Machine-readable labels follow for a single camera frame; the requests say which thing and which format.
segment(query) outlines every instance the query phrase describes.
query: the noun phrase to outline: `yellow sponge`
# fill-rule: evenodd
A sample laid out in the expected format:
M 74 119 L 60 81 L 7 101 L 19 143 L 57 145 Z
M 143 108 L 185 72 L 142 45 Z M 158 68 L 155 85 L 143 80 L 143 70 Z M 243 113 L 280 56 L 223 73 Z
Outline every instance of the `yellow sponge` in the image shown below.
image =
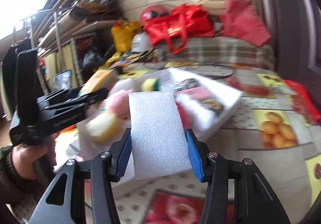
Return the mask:
M 119 119 L 114 113 L 104 112 L 86 124 L 94 143 L 103 144 L 119 130 Z
M 142 92 L 151 92 L 151 91 L 159 91 L 158 78 L 146 79 L 145 82 L 142 84 Z

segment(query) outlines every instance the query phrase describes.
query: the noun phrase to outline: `sleeve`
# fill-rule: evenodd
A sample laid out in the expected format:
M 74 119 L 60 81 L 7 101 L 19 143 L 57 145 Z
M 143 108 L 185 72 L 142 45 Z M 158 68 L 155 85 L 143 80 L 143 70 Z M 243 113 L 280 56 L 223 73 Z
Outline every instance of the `sleeve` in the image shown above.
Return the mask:
M 0 200 L 14 204 L 30 192 L 34 181 L 19 176 L 12 164 L 12 146 L 0 149 Z

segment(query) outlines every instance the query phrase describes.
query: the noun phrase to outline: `cable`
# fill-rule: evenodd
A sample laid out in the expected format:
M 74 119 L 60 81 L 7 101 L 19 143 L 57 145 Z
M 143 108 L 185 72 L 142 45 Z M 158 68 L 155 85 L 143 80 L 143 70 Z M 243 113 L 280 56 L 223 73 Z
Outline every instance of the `cable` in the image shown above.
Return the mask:
M 166 63 L 163 66 L 160 66 L 160 67 L 155 67 L 155 66 L 157 66 L 157 63 L 155 63 L 153 67 L 147 66 L 148 63 L 143 64 L 143 66 L 144 66 L 144 68 L 149 69 L 149 70 L 163 70 L 163 69 L 166 69 L 166 67 L 165 67 Z M 235 74 L 235 68 L 233 68 L 232 66 L 226 65 L 226 64 L 203 63 L 203 64 L 198 64 L 197 66 L 198 67 L 202 67 L 202 66 L 225 67 L 227 69 L 231 69 L 232 70 L 232 72 L 230 74 L 224 75 L 224 76 L 215 76 L 215 75 L 207 75 L 207 74 L 204 74 L 204 73 L 197 73 L 199 75 L 202 75 L 202 76 L 205 76 L 205 77 L 209 77 L 209 78 L 214 79 L 214 80 L 228 78 L 228 77 L 231 77 L 231 76 L 233 76 Z

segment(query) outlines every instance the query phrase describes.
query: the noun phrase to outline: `wooden floor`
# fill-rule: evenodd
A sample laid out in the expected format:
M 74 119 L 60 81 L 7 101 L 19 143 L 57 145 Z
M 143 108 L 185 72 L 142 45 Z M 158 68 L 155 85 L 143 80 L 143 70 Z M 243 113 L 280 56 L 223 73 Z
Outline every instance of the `wooden floor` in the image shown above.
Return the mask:
M 4 147 L 11 143 L 9 137 L 9 128 L 10 122 L 7 122 L 5 119 L 3 119 L 3 121 L 0 122 L 0 147 Z

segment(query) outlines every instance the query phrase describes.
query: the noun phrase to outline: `white box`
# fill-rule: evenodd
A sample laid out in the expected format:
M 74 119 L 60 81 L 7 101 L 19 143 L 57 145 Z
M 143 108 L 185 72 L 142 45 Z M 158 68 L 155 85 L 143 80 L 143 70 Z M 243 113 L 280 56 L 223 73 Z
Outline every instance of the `white box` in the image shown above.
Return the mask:
M 242 96 L 242 91 L 224 85 L 218 81 L 203 77 L 188 71 L 184 71 L 177 68 L 169 68 L 161 70 L 140 78 L 128 81 L 130 87 L 134 88 L 136 92 L 141 91 L 141 85 L 148 78 L 159 78 L 160 84 L 165 84 L 170 81 L 183 81 L 190 78 L 195 78 L 198 82 L 209 90 L 215 99 L 217 99 L 221 104 L 224 105 L 223 112 L 218 115 L 212 122 L 210 129 L 203 133 L 195 133 L 199 141 L 206 141 L 208 138 L 213 136 L 218 132 L 218 130 L 228 121 L 228 119 L 234 114 L 237 109 L 237 104 Z M 79 143 L 81 148 L 81 156 L 84 160 L 93 159 L 95 156 L 103 151 L 108 151 L 113 142 L 121 139 L 123 133 L 127 127 L 130 127 L 130 122 L 126 122 L 123 125 L 123 129 L 119 131 L 117 136 L 110 140 L 106 145 L 96 145 L 90 140 L 89 133 L 85 127 L 86 123 L 95 118 L 101 112 L 99 110 L 90 109 L 88 112 L 88 118 L 77 124 L 79 130 Z M 118 183 L 113 183 L 113 191 L 115 198 L 123 196 L 124 194 L 146 184 L 148 180 L 135 180 L 134 179 L 134 164 L 132 155 L 129 159 L 127 170 L 125 176 Z

